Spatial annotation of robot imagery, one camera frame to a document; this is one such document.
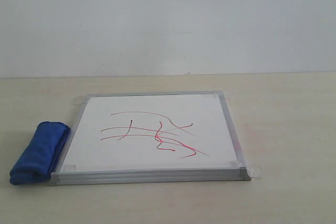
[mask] table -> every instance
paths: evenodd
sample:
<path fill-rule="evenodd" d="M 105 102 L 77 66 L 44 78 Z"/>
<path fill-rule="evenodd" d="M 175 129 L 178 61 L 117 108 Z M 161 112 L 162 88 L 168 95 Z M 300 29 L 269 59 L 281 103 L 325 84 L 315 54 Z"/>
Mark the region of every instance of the table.
<path fill-rule="evenodd" d="M 223 90 L 251 182 L 12 186 L 41 121 L 88 93 Z M 0 79 L 0 223 L 336 223 L 336 72 Z"/>

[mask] blue microfiber cloth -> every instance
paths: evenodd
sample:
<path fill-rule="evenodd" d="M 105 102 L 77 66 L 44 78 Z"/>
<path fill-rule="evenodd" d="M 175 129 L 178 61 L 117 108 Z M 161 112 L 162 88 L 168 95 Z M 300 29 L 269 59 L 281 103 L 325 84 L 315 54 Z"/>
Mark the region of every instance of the blue microfiber cloth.
<path fill-rule="evenodd" d="M 43 122 L 37 126 L 28 147 L 10 171 L 13 185 L 30 184 L 50 179 L 70 128 L 60 122 Z"/>

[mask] wall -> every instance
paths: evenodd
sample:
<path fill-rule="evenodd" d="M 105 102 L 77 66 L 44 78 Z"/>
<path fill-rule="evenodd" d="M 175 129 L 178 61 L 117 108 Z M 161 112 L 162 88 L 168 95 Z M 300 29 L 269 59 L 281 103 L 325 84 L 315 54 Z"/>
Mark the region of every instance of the wall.
<path fill-rule="evenodd" d="M 0 77 L 336 70 L 335 0 L 0 5 Z"/>

